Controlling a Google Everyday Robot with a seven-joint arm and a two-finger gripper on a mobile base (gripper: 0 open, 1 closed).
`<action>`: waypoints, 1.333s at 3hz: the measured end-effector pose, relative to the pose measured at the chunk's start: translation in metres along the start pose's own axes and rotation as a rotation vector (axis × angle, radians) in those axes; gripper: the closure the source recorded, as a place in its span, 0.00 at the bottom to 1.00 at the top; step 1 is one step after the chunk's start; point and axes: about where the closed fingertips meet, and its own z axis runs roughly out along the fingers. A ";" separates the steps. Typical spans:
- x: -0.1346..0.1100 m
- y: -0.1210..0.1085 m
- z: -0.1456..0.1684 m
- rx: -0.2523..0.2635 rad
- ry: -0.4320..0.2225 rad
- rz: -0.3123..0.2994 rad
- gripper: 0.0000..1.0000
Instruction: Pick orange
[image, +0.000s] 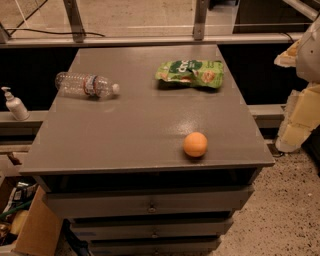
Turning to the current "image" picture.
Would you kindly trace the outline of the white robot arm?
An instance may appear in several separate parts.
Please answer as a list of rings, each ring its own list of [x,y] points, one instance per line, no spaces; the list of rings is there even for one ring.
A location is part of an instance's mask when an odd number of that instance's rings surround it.
[[[289,153],[299,149],[320,125],[320,17],[274,64],[295,67],[297,76],[308,82],[301,92],[293,90],[289,95],[278,131],[276,148]]]

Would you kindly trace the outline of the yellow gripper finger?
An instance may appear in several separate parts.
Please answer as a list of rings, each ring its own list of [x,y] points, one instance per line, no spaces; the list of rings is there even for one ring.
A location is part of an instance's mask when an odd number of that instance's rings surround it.
[[[297,49],[300,44],[300,41],[297,40],[294,42],[289,48],[287,48],[284,52],[278,55],[275,60],[274,64],[280,67],[295,67],[296,66],[296,56],[297,56]]]
[[[320,125],[320,84],[309,83],[301,92],[293,90],[288,97],[277,139],[276,148],[294,152]]]

